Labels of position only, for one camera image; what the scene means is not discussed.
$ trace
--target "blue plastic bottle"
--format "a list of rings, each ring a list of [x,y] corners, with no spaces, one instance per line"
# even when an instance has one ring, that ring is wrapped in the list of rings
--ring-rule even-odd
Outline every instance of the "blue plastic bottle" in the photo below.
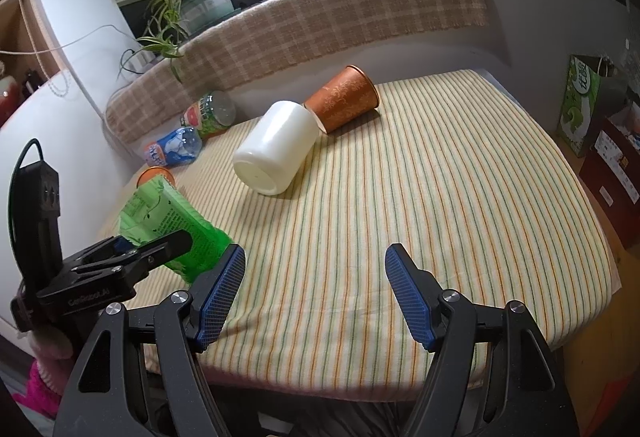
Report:
[[[145,147],[144,158],[149,166],[177,166],[193,162],[202,149],[202,140],[192,126],[172,131]]]

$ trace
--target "textured blue pad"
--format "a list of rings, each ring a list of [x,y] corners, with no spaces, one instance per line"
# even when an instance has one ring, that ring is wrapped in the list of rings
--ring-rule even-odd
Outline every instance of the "textured blue pad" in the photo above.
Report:
[[[385,253],[385,271],[412,337],[431,351],[436,342],[431,330],[431,311],[393,246]]]
[[[226,316],[244,277],[245,259],[242,247],[237,247],[220,273],[200,312],[200,328],[195,341],[204,351],[220,336]]]

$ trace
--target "dark red cardboard box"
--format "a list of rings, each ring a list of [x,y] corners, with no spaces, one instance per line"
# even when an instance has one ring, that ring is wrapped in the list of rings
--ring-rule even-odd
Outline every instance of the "dark red cardboard box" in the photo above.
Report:
[[[640,120],[640,108],[632,104],[604,120],[580,178],[607,214],[623,247],[640,257],[640,150],[626,129],[636,114]]]

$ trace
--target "silver bolt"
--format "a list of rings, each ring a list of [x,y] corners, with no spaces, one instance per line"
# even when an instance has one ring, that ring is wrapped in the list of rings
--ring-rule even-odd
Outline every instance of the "silver bolt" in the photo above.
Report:
[[[516,314],[522,314],[524,312],[525,306],[524,303],[514,300],[512,302],[509,302],[509,308]]]
[[[118,314],[122,310],[122,303],[114,302],[107,305],[105,311],[108,315]]]
[[[189,293],[187,291],[176,291],[171,295],[171,301],[173,303],[184,303],[188,297]]]
[[[444,301],[453,303],[460,299],[460,293],[453,289],[447,289],[442,292],[442,297],[444,298]]]

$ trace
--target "orange cup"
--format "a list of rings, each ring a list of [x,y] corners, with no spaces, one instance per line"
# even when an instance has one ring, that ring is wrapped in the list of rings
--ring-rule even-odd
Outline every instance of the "orange cup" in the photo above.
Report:
[[[349,65],[305,101],[318,126],[330,133],[380,103],[376,87],[358,67]]]
[[[140,177],[138,177],[138,182],[136,182],[136,188],[139,188],[147,181],[150,181],[156,175],[161,175],[164,177],[169,184],[171,184],[175,188],[175,178],[172,173],[167,168],[162,168],[160,166],[151,166],[151,168],[147,168],[144,170]]]

